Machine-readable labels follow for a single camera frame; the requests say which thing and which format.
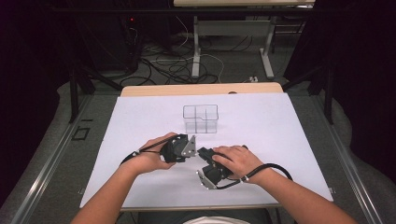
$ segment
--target forearm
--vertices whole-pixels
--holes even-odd
[[[81,208],[72,223],[115,223],[136,177],[129,167],[122,165]]]
[[[256,174],[258,185],[270,193],[300,223],[356,223],[343,210],[315,192],[272,169]]]

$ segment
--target desk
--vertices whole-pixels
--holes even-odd
[[[315,0],[175,0],[175,7],[275,7],[301,6],[314,4]],[[268,58],[272,37],[276,26],[276,17],[269,21],[198,21],[194,17],[194,59],[191,75],[199,76],[201,49],[200,35],[255,35],[265,36],[264,48],[260,49],[265,75],[272,79],[274,73]]]
[[[125,88],[114,108],[80,206],[99,190],[126,155],[148,139],[171,131],[183,133],[183,105],[199,104],[218,105],[219,123],[217,133],[196,134],[197,148],[246,144],[263,161],[282,165],[297,183],[332,201],[289,96],[276,83],[244,83]],[[239,184],[224,190],[203,188],[195,171],[204,166],[205,161],[194,157],[168,171],[140,175],[122,210],[279,206],[272,196],[254,185]]]

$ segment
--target gray floor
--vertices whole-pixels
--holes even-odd
[[[260,82],[271,81],[265,77],[258,52],[262,39],[253,38],[250,47],[243,51],[219,52],[213,50],[214,48],[232,49],[242,39],[244,39],[243,36],[203,40],[203,45],[210,46],[202,52],[202,54],[210,55],[202,59],[207,71],[210,74],[220,75],[220,80],[223,83],[244,82],[253,76],[256,76]],[[276,74],[274,81],[285,82],[282,75],[297,40],[297,35],[277,37],[276,52],[270,55]],[[247,44],[248,39],[238,48],[243,49]],[[177,48],[177,50],[188,51],[184,48]],[[158,60],[156,56],[148,58],[152,61]],[[148,68],[140,64],[134,76],[146,76],[148,72]],[[153,74],[152,78],[157,84],[162,84],[166,80],[158,74]],[[133,84],[133,81],[124,82],[124,85]],[[337,136],[343,144],[342,147],[348,151],[347,146],[352,130],[347,117],[344,115],[342,107],[334,102],[333,119],[335,124],[329,128],[320,113],[322,96],[308,96],[306,85],[307,83],[302,83],[295,86],[288,91],[288,94],[326,181],[329,187],[335,190],[334,202],[348,211],[359,223],[381,223],[381,220],[382,223],[396,223],[396,215],[394,214],[394,211],[396,211],[396,205],[394,204],[396,201],[395,185],[377,170],[350,155],[353,159],[351,167],[356,168],[357,177],[363,184],[363,188],[356,189],[354,187],[356,178],[354,179],[352,176],[351,179],[347,174],[348,167],[343,166],[342,160],[339,158],[340,153],[336,150],[331,132],[332,129],[336,130]],[[82,197],[81,190],[88,183],[96,153],[105,134],[115,100],[120,94],[100,82],[95,81],[95,86],[97,87],[95,95],[84,97],[81,94],[81,116],[72,126],[68,125],[67,122],[71,110],[68,84],[58,90],[61,95],[61,102],[56,116],[23,177],[1,208],[1,223],[20,223],[21,220],[26,223],[67,223],[76,214]],[[73,137],[65,138],[68,133],[76,133],[78,129],[84,128],[90,129],[85,141],[76,140],[77,135],[75,135],[74,140]],[[58,161],[50,163],[49,159],[53,157],[58,158]],[[42,169],[46,165],[52,165],[53,173],[42,173]],[[43,175],[50,180],[48,185],[44,185],[43,189],[34,189],[35,181]],[[363,202],[360,197],[357,198],[362,191],[364,194],[361,197]],[[32,192],[38,192],[35,195],[37,200],[33,203],[26,200],[28,195],[32,195]],[[365,203],[368,203],[369,214],[364,210]],[[379,214],[380,218],[370,217],[372,214]],[[129,216],[123,216],[119,223],[130,221],[132,220]],[[291,223],[291,219],[285,211],[282,211],[282,223]]]

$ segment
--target person's left hand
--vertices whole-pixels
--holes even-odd
[[[164,136],[155,139],[150,139],[141,148],[151,146],[174,135],[176,135],[176,133],[168,133]],[[146,152],[141,152],[139,155],[133,157],[124,164],[130,167],[133,172],[136,172],[137,175],[141,175],[143,173],[149,173],[155,170],[167,170],[171,168],[173,165],[175,165],[175,163],[174,162],[167,163],[161,160],[160,150],[164,144],[165,143],[159,144],[156,147],[148,149]]]

